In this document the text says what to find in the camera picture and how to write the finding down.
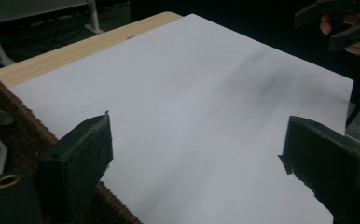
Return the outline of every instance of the white paper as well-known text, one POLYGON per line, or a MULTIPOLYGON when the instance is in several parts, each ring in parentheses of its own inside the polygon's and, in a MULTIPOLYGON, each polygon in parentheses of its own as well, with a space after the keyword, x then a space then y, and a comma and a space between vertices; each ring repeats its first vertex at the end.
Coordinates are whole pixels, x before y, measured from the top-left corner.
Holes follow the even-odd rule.
POLYGON ((144 223, 323 224, 277 155, 290 115, 344 133, 352 85, 189 15, 11 90, 58 138, 108 110, 103 181, 144 223))

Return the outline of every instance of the black plastic part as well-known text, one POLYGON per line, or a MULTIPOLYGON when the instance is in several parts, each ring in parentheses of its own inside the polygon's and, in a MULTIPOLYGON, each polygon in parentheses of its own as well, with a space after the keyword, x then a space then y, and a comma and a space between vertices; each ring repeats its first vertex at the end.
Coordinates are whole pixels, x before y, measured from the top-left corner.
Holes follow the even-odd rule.
POLYGON ((25 171, 0 175, 0 224, 44 223, 31 174, 25 171))
POLYGON ((108 115, 83 121, 39 159, 36 179, 53 222, 72 222, 83 214, 111 160, 108 115))
POLYGON ((337 223, 360 224, 359 143, 318 122, 290 117, 279 157, 337 223))

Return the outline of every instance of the gray floor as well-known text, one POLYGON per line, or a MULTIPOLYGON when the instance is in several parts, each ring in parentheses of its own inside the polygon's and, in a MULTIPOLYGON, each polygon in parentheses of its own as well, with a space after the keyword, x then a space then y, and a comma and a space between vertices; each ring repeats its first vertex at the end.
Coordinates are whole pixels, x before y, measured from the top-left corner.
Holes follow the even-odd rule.
MULTIPOLYGON (((109 31, 131 22, 129 3, 104 7, 99 11, 101 29, 109 31)), ((94 36, 84 29, 88 13, 62 16, 58 20, 38 22, 14 34, 0 35, 7 55, 15 62, 94 36)), ((360 141, 360 114, 346 133, 360 141)))

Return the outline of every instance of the woven surface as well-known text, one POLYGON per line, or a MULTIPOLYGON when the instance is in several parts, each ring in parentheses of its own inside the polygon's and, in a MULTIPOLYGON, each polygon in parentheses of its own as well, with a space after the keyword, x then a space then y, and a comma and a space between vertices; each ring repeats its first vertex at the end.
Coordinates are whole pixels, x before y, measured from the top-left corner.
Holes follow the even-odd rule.
MULTIPOLYGON (((0 127, 0 139, 7 146, 6 171, 34 172, 42 153, 53 146, 57 139, 42 125, 31 110, 0 82, 0 108, 14 120, 14 124, 0 127)), ((90 208, 77 223, 141 223, 110 190, 100 182, 90 208)))

